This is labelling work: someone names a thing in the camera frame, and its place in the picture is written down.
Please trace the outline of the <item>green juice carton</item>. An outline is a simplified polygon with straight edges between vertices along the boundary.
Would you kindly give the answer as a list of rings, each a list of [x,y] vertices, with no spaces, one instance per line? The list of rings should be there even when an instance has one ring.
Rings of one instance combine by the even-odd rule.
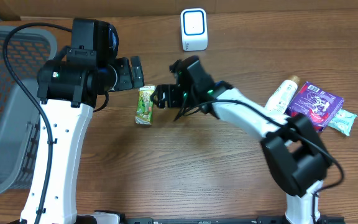
[[[152,110],[154,103],[150,99],[155,91],[155,85],[146,85],[139,88],[138,104],[135,115],[135,123],[142,125],[152,124]]]

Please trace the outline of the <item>white tube gold cap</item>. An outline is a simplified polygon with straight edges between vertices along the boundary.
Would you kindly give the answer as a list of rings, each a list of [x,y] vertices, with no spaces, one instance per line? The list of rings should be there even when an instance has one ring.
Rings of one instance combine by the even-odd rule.
[[[298,89],[300,78],[296,75],[289,76],[275,90],[265,104],[265,109],[271,113],[284,114],[291,99]]]

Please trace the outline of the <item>purple snack packet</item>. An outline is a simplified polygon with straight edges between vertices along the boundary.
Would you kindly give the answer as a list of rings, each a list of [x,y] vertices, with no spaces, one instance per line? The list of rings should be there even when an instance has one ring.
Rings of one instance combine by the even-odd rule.
[[[314,129],[321,132],[342,108],[344,102],[344,98],[306,81],[291,100],[285,114],[291,117],[304,114],[312,122]]]

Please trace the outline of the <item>teal snack packet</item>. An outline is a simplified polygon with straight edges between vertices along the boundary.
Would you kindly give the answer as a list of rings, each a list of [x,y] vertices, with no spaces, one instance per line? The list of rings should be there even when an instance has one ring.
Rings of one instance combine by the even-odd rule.
[[[335,117],[328,123],[328,126],[338,130],[346,136],[350,136],[352,125],[357,115],[340,109]]]

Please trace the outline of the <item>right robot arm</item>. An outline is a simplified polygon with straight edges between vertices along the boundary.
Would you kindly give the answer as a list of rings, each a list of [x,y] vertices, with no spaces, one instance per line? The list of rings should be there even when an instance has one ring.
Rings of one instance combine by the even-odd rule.
[[[274,181],[287,195],[287,223],[319,221],[318,194],[334,159],[306,116],[271,114],[226,82],[202,91],[195,84],[159,85],[150,100],[159,108],[179,108],[178,117],[197,108],[258,140]]]

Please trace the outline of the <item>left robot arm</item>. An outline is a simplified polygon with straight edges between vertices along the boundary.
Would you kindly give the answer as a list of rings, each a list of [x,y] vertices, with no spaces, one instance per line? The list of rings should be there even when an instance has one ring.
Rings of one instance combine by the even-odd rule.
[[[104,21],[75,19],[66,52],[45,63],[37,75],[40,137],[30,194],[21,223],[122,223],[115,212],[80,215],[76,183],[87,127],[99,95],[144,84],[128,58],[118,58],[115,27]]]

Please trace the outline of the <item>white barcode scanner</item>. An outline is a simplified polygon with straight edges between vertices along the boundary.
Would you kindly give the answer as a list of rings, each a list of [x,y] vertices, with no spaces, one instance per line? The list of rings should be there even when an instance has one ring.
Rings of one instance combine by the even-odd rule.
[[[181,42],[186,52],[206,50],[208,26],[206,11],[202,8],[185,9],[180,14]]]

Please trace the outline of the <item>grey plastic basket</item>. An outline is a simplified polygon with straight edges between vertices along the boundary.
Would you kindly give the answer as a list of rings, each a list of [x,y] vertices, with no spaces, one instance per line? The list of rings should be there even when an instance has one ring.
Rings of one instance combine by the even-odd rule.
[[[10,26],[0,26],[0,194],[31,186],[38,148],[40,116],[6,69],[2,45]],[[19,79],[37,94],[37,72],[57,53],[47,30],[24,29],[9,42],[7,56]]]

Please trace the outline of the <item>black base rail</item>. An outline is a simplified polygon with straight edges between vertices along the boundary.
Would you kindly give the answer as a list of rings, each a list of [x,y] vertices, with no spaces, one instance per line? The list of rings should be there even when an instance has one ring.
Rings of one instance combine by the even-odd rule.
[[[161,219],[153,218],[126,218],[125,224],[285,224],[288,223],[282,216],[264,216],[258,218],[223,218],[223,219]]]

